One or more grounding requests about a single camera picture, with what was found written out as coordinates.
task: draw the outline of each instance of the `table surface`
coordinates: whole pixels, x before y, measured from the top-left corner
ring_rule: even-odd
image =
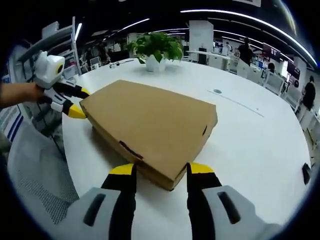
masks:
[[[183,61],[167,61],[162,73],[147,72],[137,60],[103,66],[81,75],[77,84],[94,93],[119,79],[215,104],[218,123],[195,162],[213,168],[223,185],[254,203],[264,221],[284,224],[293,214],[308,188],[302,166],[310,165],[310,159],[288,103],[240,76]],[[63,114],[62,127],[67,164],[80,197],[101,187],[112,168],[126,164],[102,144],[87,119]],[[186,175],[168,192],[138,174],[132,239],[192,239],[187,197]]]
[[[221,54],[217,54],[217,53],[213,53],[213,52],[208,52],[208,51],[186,51],[187,53],[191,53],[191,54],[204,54],[204,55],[208,55],[208,56],[214,56],[214,57],[220,57],[223,59],[227,59],[230,60],[229,56],[224,56]]]

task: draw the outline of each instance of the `cable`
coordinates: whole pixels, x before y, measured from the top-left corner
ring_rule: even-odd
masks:
[[[39,103],[36,103],[36,105],[38,106],[38,108],[39,108],[39,110],[40,110],[40,113],[41,113],[41,115],[42,115],[42,110],[41,110],[41,107],[40,107]],[[45,120],[45,116],[44,116],[44,115],[42,115],[42,120],[43,120],[43,122],[44,122],[45,127],[47,128],[48,125],[47,125],[47,123],[46,123],[46,120]],[[62,158],[64,159],[64,158],[65,158],[65,155],[63,154],[62,150],[60,149],[60,147],[59,147],[58,143],[56,142],[56,140],[55,140],[54,136],[52,135],[52,133],[51,133],[51,132],[49,132],[49,133],[50,133],[50,136],[51,136],[54,144],[56,145],[59,153],[61,154]]]

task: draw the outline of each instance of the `cardboard box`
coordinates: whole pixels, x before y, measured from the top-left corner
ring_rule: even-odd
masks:
[[[116,151],[166,190],[178,184],[218,122],[215,105],[124,80],[80,105]]]

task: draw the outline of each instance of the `green plant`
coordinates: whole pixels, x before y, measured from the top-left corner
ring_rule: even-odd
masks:
[[[141,64],[145,64],[142,59],[145,56],[154,55],[160,63],[163,56],[168,60],[181,60],[183,56],[182,45],[175,37],[168,36],[164,32],[146,33],[136,41],[127,45],[130,52],[136,52],[136,56]]]

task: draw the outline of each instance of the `white flower pot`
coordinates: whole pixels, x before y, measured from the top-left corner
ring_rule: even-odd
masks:
[[[150,56],[146,56],[145,67],[148,72],[161,73],[166,68],[166,59],[162,55],[161,61],[158,62],[153,54]]]

